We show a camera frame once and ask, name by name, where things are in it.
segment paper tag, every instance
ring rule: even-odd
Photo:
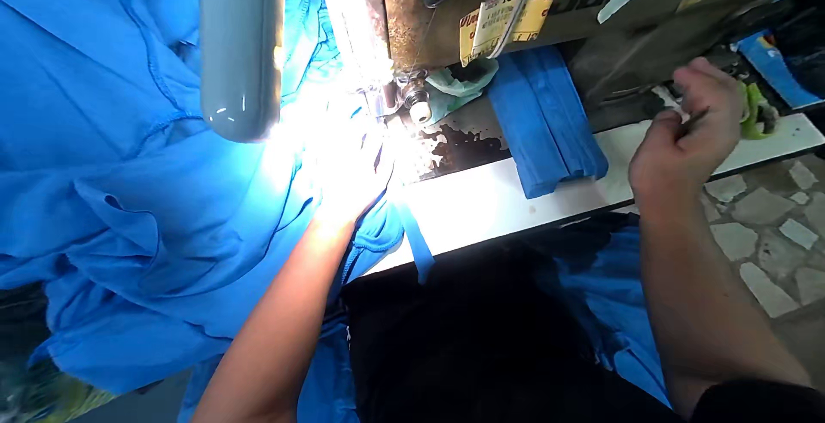
[[[461,18],[459,51],[463,67],[496,48],[517,2],[518,0],[485,0],[481,7]],[[527,0],[508,43],[538,38],[552,4],[553,0]]]

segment sewing machine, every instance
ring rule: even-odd
[[[377,117],[412,110],[415,122],[428,119],[428,72],[460,62],[460,25],[485,0],[326,1],[354,89]],[[592,108],[667,80],[724,35],[732,18],[772,0],[630,0],[600,23],[610,1],[552,0],[537,32],[512,43],[502,35],[497,52],[564,43]],[[201,6],[205,117],[228,139],[259,140],[278,119],[283,0]]]
[[[406,116],[409,108],[427,102],[422,87],[428,70],[460,62],[459,25],[482,1],[327,0],[338,48],[356,74],[353,85],[377,117],[391,122],[399,118],[396,114]],[[502,50],[560,44],[590,108],[588,116],[604,117],[598,113],[604,99],[623,99],[622,94],[668,80],[676,66],[704,53],[729,31],[734,19],[774,0],[630,0],[600,24],[597,16],[610,1],[553,0],[534,37]],[[228,139],[260,140],[278,119],[282,3],[201,2],[203,111],[215,131]],[[439,166],[405,187],[407,203],[434,255],[632,204],[627,175],[630,158],[645,135],[645,124],[634,123],[640,119],[611,120],[593,128],[600,132],[596,140],[610,163],[604,179],[577,180],[528,200],[489,102],[481,98],[462,110],[449,115],[449,125],[436,125],[435,130],[417,128],[415,119],[407,119],[414,139],[447,149]],[[614,113],[618,111],[635,112]],[[716,178],[825,144],[804,114],[782,122],[777,135],[740,143]],[[412,260],[405,240],[373,270]]]

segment blue fabric strip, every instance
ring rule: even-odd
[[[559,182],[607,174],[587,116],[555,47],[498,59],[489,88],[501,131],[527,198],[552,193]]]
[[[424,240],[421,228],[418,228],[418,222],[413,217],[407,203],[402,199],[395,199],[393,204],[395,204],[395,211],[401,219],[404,231],[407,233],[407,241],[409,241],[410,249],[412,249],[412,258],[415,260],[415,266],[418,270],[418,283],[424,284],[436,260],[432,257],[430,247],[427,245],[427,241]]]

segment blue fabric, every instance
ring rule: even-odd
[[[197,1],[0,0],[0,289],[44,284],[31,361],[115,393],[200,363],[191,408],[318,202],[288,129],[245,145],[202,121]],[[287,9],[284,87],[334,76],[323,0]],[[402,235],[382,199],[340,283]],[[302,421],[354,420],[345,341],[331,315]]]
[[[398,199],[394,202],[395,211],[398,218],[404,226],[407,233],[407,240],[410,243],[410,250],[412,251],[412,259],[415,260],[416,270],[418,270],[418,283],[424,284],[427,282],[427,277],[430,274],[430,269],[436,263],[436,259],[432,256],[424,236],[421,234],[421,229],[418,228],[418,222],[413,217],[413,212],[403,200]]]
[[[606,214],[529,240],[553,259],[537,274],[543,291],[562,297],[606,368],[670,407],[648,320],[639,259],[639,219]]]
[[[782,96],[791,109],[821,103],[822,100],[816,94],[805,90],[794,79],[779,49],[768,43],[766,35],[768,31],[763,30],[739,41],[736,43],[739,52],[765,77],[771,88]]]
[[[525,196],[552,193],[564,180],[604,177],[607,159],[559,50],[548,46],[511,52],[498,64],[490,102]]]

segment tile floor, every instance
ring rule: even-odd
[[[706,185],[711,230],[754,302],[825,390],[825,161],[814,155]]]

